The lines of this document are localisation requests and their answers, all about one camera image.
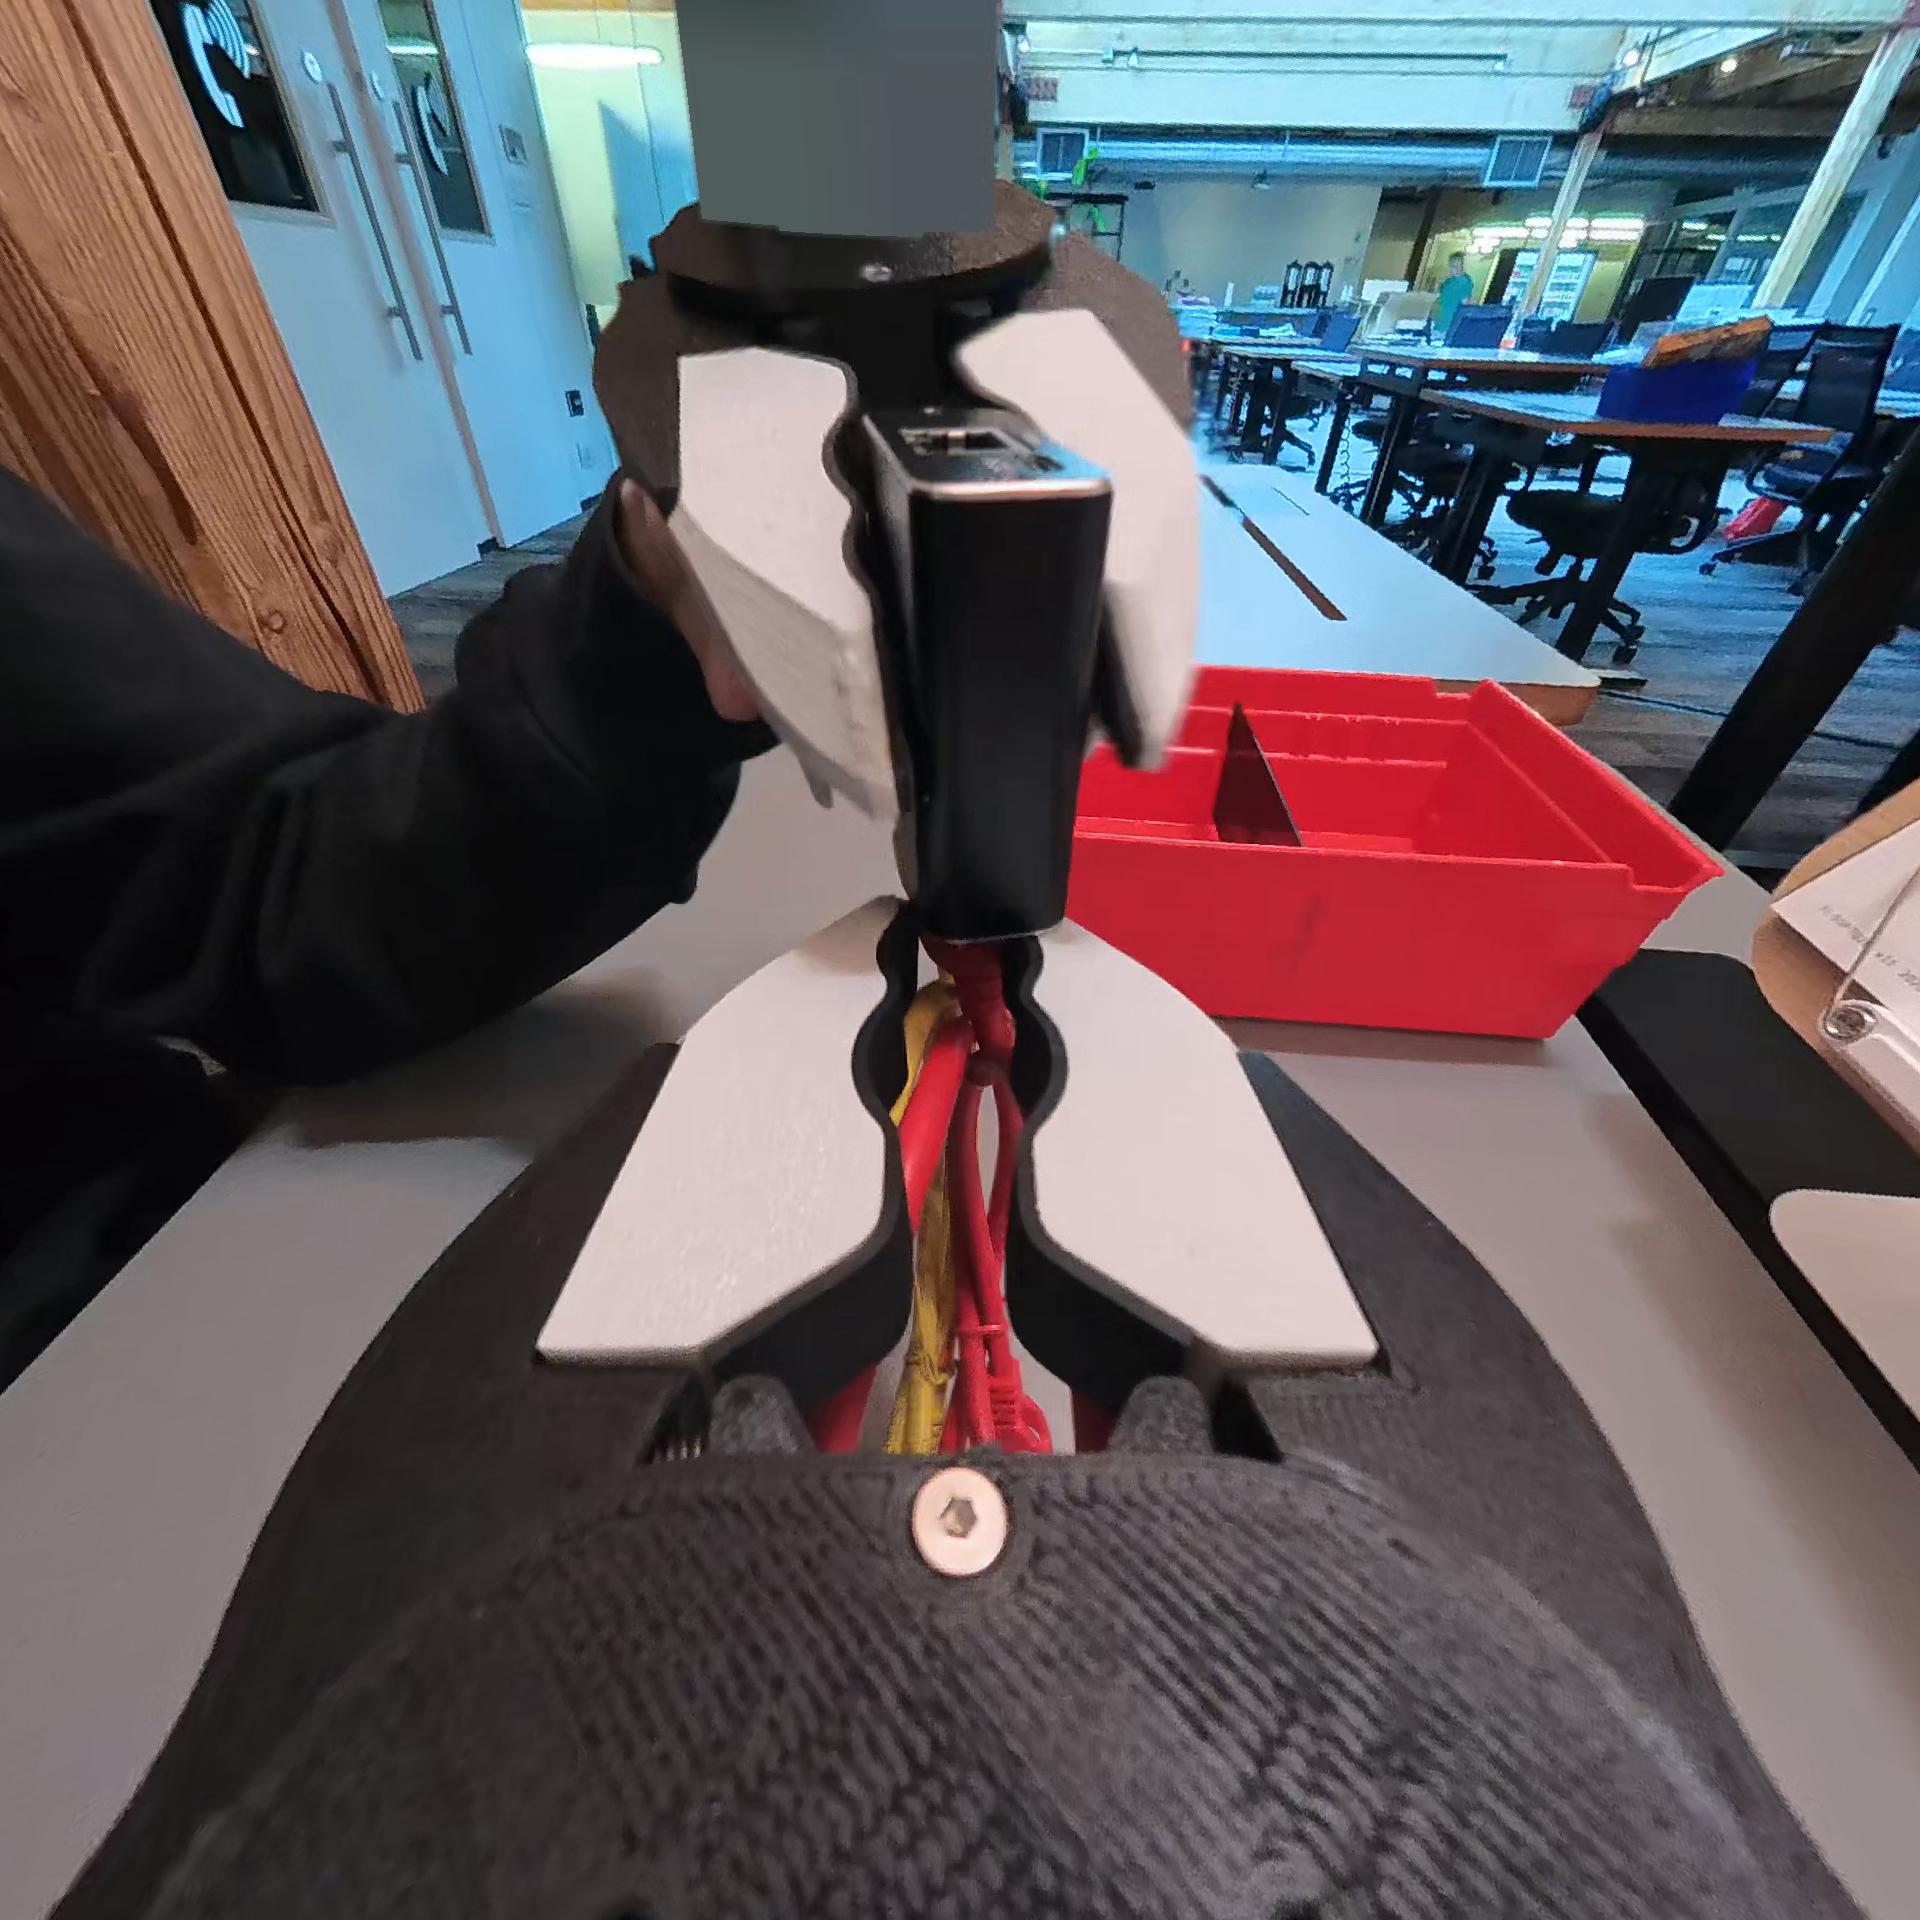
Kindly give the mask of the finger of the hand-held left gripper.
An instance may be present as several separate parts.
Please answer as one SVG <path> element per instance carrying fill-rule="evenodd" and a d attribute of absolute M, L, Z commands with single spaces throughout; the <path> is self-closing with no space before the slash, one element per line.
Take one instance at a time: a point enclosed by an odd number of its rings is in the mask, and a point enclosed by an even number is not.
<path fill-rule="evenodd" d="M 1082 306 L 1020 308 L 955 348 L 964 380 L 1111 482 L 1100 640 L 1106 736 L 1157 771 L 1187 717 L 1202 609 L 1202 482 L 1187 430 L 1120 334 Z"/>
<path fill-rule="evenodd" d="M 734 661 L 809 783 L 896 824 L 880 627 L 852 553 L 855 497 L 833 459 L 861 416 L 852 376 L 784 348 L 695 353 L 675 376 L 669 530 Z"/>

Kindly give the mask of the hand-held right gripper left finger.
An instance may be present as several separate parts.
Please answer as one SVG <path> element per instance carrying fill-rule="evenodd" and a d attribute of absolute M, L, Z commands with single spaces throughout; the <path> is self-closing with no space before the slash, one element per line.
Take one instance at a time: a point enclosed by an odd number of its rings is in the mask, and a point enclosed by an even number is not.
<path fill-rule="evenodd" d="M 878 896 L 685 1037 L 538 1330 L 549 1367 L 685 1367 L 842 1394 L 914 1286 L 899 1134 L 916 936 Z"/>

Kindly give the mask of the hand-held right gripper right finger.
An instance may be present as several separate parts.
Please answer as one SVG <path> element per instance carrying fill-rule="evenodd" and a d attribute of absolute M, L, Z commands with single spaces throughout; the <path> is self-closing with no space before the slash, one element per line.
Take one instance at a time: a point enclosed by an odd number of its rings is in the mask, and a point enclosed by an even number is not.
<path fill-rule="evenodd" d="M 1085 1401 L 1369 1369 L 1380 1337 L 1230 1037 L 1078 923 L 1038 936 L 1011 993 L 1006 1297 L 1038 1367 Z"/>

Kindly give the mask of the black ethernet splitter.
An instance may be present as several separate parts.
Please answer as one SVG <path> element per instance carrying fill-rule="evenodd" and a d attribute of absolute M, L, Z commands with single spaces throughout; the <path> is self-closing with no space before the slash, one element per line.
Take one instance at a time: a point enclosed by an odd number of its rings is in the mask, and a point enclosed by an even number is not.
<path fill-rule="evenodd" d="M 845 455 L 916 920 L 1038 936 L 1069 904 L 1115 485 L 999 408 L 870 409 Z"/>

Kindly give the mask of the person's left forearm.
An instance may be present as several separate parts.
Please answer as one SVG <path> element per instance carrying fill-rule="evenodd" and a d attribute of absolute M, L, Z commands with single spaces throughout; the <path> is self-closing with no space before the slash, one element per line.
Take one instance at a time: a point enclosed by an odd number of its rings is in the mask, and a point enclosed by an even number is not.
<path fill-rule="evenodd" d="M 4 1384 L 278 1095 L 453 1042 L 695 896 L 773 735 L 710 706 L 616 485 L 396 714 L 4 471 Z"/>

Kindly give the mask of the person's left hand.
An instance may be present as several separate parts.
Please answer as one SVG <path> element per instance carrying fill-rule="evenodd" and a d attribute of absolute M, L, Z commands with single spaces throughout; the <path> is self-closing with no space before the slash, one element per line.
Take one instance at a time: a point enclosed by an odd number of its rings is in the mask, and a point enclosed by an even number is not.
<path fill-rule="evenodd" d="M 710 706 L 724 722 L 759 722 L 754 688 L 745 680 L 719 612 L 675 543 L 664 516 L 637 480 L 616 485 L 616 541 L 637 590 L 655 603 L 686 640 L 710 692 Z"/>

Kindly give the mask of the white door with window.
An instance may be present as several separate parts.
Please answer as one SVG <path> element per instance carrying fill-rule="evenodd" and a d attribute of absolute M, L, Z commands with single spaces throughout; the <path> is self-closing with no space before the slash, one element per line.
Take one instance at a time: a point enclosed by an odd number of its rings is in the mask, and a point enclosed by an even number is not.
<path fill-rule="evenodd" d="M 483 541 L 583 516 L 610 475 L 519 5 L 339 5 L 357 135 Z"/>
<path fill-rule="evenodd" d="M 493 537 L 375 135 L 357 5 L 150 5 L 378 587 Z"/>

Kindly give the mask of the long white table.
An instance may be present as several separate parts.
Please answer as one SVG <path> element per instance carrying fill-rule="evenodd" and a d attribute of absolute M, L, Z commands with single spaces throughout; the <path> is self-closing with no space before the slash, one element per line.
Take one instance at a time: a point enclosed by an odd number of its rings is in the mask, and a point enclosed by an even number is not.
<path fill-rule="evenodd" d="M 1506 688 L 1579 727 L 1598 672 L 1266 464 L 1202 464 L 1198 667 L 1368 672 L 1443 692 Z"/>

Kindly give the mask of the red plastic bin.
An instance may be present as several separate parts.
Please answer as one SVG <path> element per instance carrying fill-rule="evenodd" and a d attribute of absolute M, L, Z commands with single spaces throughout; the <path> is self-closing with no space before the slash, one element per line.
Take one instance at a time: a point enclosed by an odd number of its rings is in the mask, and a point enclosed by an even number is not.
<path fill-rule="evenodd" d="M 1243 706 L 1301 848 L 1230 848 Z M 1212 1018 L 1546 1042 L 1721 875 L 1498 682 L 1204 667 L 1157 771 L 1098 745 L 1069 920 Z"/>

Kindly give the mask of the black bin divider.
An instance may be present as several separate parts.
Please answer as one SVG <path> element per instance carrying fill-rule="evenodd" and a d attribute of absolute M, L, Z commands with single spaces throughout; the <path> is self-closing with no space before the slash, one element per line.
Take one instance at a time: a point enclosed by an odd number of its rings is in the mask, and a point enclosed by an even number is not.
<path fill-rule="evenodd" d="M 1230 848 L 1307 845 L 1243 706 L 1230 710 L 1212 790 L 1212 835 Z"/>

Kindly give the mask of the black office chair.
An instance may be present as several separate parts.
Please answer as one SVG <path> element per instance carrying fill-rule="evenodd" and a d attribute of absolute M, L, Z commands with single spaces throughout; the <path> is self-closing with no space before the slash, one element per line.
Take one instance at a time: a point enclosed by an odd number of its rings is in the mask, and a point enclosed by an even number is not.
<path fill-rule="evenodd" d="M 1647 619 L 1622 600 L 1624 573 L 1637 558 L 1687 558 L 1715 537 L 1734 459 L 1705 439 L 1588 434 L 1579 485 L 1506 497 L 1506 518 L 1544 543 L 1540 583 L 1488 590 L 1488 603 L 1519 609 L 1525 627 L 1562 619 L 1558 650 L 1579 661 L 1606 632 L 1606 680 L 1640 688 Z"/>

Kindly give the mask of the wood top desk black legs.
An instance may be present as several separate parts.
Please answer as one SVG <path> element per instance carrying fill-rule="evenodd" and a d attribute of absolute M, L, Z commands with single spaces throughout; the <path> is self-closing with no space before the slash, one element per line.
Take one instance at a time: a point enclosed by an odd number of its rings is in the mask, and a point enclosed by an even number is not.
<path fill-rule="evenodd" d="M 1491 609 L 1522 609 L 1525 619 L 1562 616 L 1558 650 L 1585 661 L 1599 632 L 1613 636 L 1606 680 L 1640 688 L 1634 670 L 1645 644 L 1645 622 L 1624 609 L 1619 587 L 1640 553 L 1690 553 L 1718 525 L 1718 494 L 1726 475 L 1756 455 L 1785 447 L 1826 447 L 1836 439 L 1826 424 L 1769 422 L 1726 415 L 1715 422 L 1622 422 L 1599 415 L 1598 395 L 1497 395 L 1480 389 L 1443 389 L 1435 409 L 1443 434 L 1465 447 L 1467 469 L 1458 505 L 1435 548 L 1435 567 L 1467 583 L 1479 561 L 1497 505 L 1512 471 L 1540 469 L 1552 443 L 1579 443 L 1585 455 L 1624 455 L 1624 489 L 1598 509 L 1570 511 L 1574 494 L 1522 494 L 1525 530 L 1546 516 L 1544 541 L 1563 573 L 1480 590 Z"/>

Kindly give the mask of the black table mat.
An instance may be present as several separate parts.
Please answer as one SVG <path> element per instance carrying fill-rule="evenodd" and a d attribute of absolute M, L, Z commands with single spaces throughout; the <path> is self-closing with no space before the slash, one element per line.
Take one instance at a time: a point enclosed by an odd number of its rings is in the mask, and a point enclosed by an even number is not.
<path fill-rule="evenodd" d="M 1774 1231 L 1786 1193 L 1918 1200 L 1918 1150 L 1850 1090 L 1726 954 L 1645 950 L 1581 1005 L 1579 1026 L 1634 1090 L 1708 1200 L 1918 1466 L 1918 1387 L 1894 1384 Z"/>

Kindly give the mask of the blue plastic bin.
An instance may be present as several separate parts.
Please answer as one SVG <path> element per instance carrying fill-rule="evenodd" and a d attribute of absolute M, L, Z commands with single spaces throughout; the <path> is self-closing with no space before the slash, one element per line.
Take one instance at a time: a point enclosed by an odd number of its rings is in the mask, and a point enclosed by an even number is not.
<path fill-rule="evenodd" d="M 1758 353 L 1619 364 L 1598 395 L 1598 422 L 1715 424 L 1744 409 Z"/>

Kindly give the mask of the black slanted pole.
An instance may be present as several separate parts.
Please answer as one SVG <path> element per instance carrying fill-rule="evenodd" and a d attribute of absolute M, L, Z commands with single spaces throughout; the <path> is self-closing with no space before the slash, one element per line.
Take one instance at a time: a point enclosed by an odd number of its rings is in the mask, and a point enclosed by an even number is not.
<path fill-rule="evenodd" d="M 1669 813 L 1726 854 L 1858 667 L 1918 612 L 1918 443 L 1836 543 L 1756 676 L 1712 735 Z"/>

